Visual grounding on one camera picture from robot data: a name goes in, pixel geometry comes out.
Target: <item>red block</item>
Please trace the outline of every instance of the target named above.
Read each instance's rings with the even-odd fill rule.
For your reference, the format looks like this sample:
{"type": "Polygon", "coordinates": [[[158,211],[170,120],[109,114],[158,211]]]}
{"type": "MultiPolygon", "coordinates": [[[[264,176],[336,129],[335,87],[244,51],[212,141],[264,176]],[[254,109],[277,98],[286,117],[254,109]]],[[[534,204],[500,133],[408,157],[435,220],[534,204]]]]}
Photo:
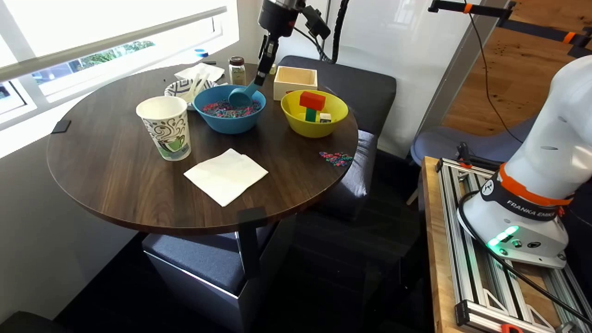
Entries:
{"type": "Polygon", "coordinates": [[[300,106],[311,108],[315,111],[321,111],[325,107],[325,96],[310,91],[304,91],[302,95],[300,95],[300,106]]]}

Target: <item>dark floor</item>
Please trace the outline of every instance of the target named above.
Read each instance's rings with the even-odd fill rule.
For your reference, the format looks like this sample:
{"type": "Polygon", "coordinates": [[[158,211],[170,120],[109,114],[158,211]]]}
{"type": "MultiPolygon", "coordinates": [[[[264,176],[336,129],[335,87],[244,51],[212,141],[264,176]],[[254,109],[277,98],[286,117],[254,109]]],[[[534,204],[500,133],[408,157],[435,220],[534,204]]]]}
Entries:
{"type": "MultiPolygon", "coordinates": [[[[252,332],[432,331],[431,319],[419,310],[424,279],[408,297],[380,300],[389,294],[382,288],[396,284],[385,277],[400,278],[399,259],[420,234],[417,202],[405,205],[418,173],[379,153],[370,198],[355,222],[299,215],[252,332]],[[376,305],[384,311],[368,316],[376,305]]],[[[141,250],[144,237],[130,241],[55,321],[73,332],[227,332],[175,300],[141,250]]]]}

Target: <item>green led light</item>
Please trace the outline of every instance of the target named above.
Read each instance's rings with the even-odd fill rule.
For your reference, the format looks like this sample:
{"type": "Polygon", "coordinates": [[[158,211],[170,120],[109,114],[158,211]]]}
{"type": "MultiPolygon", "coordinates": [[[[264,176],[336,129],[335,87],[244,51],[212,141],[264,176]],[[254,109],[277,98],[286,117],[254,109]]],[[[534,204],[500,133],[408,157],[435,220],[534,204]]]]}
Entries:
{"type": "Polygon", "coordinates": [[[511,226],[508,229],[506,229],[506,233],[508,235],[511,235],[512,233],[515,233],[516,231],[518,231],[518,227],[517,226],[511,226]]]}
{"type": "Polygon", "coordinates": [[[496,238],[498,241],[503,241],[506,237],[508,237],[508,234],[505,231],[502,231],[496,238]]]}
{"type": "Polygon", "coordinates": [[[490,247],[494,247],[499,243],[500,243],[500,241],[498,241],[497,238],[494,238],[494,239],[490,240],[489,242],[487,242],[487,245],[489,245],[490,247]]]}

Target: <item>spice jar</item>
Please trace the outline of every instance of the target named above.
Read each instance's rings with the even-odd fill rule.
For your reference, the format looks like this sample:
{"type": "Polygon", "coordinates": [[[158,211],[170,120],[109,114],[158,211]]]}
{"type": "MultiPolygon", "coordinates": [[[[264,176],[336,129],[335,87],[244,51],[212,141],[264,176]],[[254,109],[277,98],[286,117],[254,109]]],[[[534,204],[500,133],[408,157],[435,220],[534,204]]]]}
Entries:
{"type": "Polygon", "coordinates": [[[247,76],[244,70],[243,57],[231,57],[228,61],[230,72],[230,84],[247,85],[247,76]]]}

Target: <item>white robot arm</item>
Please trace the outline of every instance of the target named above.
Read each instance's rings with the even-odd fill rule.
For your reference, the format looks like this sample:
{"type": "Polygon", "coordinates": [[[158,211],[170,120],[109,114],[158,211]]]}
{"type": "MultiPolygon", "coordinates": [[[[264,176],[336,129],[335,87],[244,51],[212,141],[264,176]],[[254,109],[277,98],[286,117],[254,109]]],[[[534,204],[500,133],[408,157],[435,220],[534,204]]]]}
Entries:
{"type": "Polygon", "coordinates": [[[562,268],[568,237],[556,212],[591,176],[592,56],[586,56],[553,77],[524,144],[464,205],[466,222],[502,257],[562,268]]]}

